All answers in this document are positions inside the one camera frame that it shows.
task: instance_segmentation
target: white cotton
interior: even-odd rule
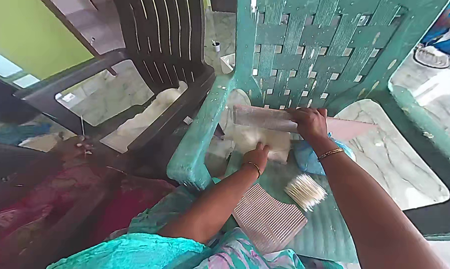
[[[117,133],[119,135],[138,137],[152,123],[170,107],[182,93],[188,88],[187,84],[179,81],[178,89],[166,89],[159,94],[144,112],[135,115],[134,118],[127,120],[119,126]]]
[[[274,131],[269,129],[261,129],[245,125],[234,125],[233,140],[235,149],[241,153],[246,153],[257,147],[257,143],[268,144],[270,152],[268,158],[280,162],[287,163],[288,153],[290,152],[291,134],[286,132]]]
[[[126,152],[127,147],[143,133],[156,119],[170,107],[186,89],[187,83],[179,81],[178,89],[166,89],[159,94],[154,101],[144,110],[119,126],[117,130],[101,139],[103,144],[117,150]]]

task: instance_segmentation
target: cotton swab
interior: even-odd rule
[[[285,192],[305,211],[313,211],[326,196],[326,191],[309,175],[298,175],[285,187]]]

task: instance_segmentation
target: gold bangle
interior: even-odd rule
[[[332,154],[335,154],[335,153],[338,153],[338,152],[342,152],[342,151],[345,151],[344,149],[342,149],[342,148],[336,148],[336,149],[333,149],[333,150],[330,150],[330,151],[328,151],[328,152],[326,152],[326,153],[324,153],[324,154],[322,154],[321,156],[319,156],[318,157],[318,161],[321,161],[323,158],[325,158],[325,157],[327,157],[327,156],[330,156],[330,155],[332,155]]]
[[[252,162],[246,162],[246,163],[244,163],[244,164],[247,164],[247,163],[253,165],[253,166],[257,169],[257,171],[258,171],[258,177],[260,177],[260,176],[261,176],[261,171],[260,171],[260,168],[258,168],[258,165],[254,164],[254,163],[252,163]]]

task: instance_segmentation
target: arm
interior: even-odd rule
[[[327,137],[326,109],[289,112],[317,156],[338,148]],[[446,268],[388,193],[344,152],[321,163],[362,268]]]
[[[257,148],[243,156],[243,165],[237,172],[220,181],[197,199],[190,209],[170,221],[159,232],[165,237],[184,237],[206,243],[223,226],[248,188],[265,170],[269,147],[257,144]]]

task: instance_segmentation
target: small cup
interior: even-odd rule
[[[220,42],[215,42],[215,45],[212,43],[212,46],[214,47],[216,52],[220,51]]]

